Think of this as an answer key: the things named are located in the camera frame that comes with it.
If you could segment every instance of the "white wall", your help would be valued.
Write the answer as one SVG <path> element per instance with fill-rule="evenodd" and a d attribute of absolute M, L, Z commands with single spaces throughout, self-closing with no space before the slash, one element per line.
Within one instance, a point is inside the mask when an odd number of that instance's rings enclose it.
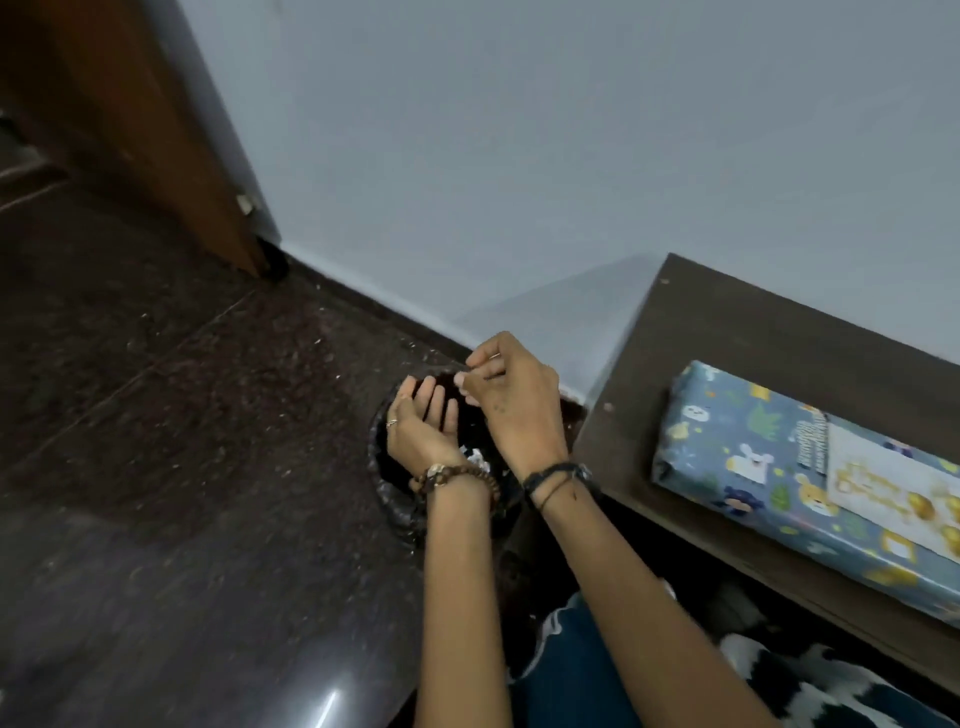
<path fill-rule="evenodd" d="M 595 396 L 675 251 L 960 362 L 955 0 L 180 3 L 282 247 L 468 345 Z"/>

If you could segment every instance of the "gift box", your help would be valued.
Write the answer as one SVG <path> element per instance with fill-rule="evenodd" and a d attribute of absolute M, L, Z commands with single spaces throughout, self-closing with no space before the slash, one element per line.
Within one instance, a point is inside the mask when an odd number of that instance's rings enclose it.
<path fill-rule="evenodd" d="M 960 626 L 960 468 L 702 362 L 674 382 L 653 481 Z"/>

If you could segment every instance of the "blue wrapping paper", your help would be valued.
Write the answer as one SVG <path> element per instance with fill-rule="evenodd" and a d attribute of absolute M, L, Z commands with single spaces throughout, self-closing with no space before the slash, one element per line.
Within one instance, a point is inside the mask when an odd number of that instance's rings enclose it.
<path fill-rule="evenodd" d="M 653 481 L 960 626 L 960 564 L 833 503 L 828 424 L 949 475 L 957 466 L 759 384 L 692 362 L 677 377 Z"/>

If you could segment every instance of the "floor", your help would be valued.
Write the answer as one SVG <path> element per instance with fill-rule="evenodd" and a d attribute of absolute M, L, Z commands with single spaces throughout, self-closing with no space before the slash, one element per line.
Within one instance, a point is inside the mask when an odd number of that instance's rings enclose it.
<path fill-rule="evenodd" d="M 389 388 L 450 360 L 62 185 L 0 214 L 0 724 L 380 726 L 421 577 L 373 498 Z"/>

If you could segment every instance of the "hand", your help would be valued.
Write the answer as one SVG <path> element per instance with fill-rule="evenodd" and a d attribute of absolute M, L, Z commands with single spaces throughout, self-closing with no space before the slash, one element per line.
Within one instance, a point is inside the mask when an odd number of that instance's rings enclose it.
<path fill-rule="evenodd" d="M 468 461 L 457 446 L 457 401 L 450 400 L 444 413 L 445 391 L 437 380 L 428 376 L 417 390 L 417 380 L 408 376 L 400 384 L 394 403 L 387 410 L 387 452 L 414 477 L 423 475 L 436 463 L 464 465 Z"/>
<path fill-rule="evenodd" d="M 569 456 L 560 414 L 560 378 L 509 331 L 481 344 L 467 358 L 468 373 L 454 382 L 479 405 L 504 460 L 522 483 Z"/>

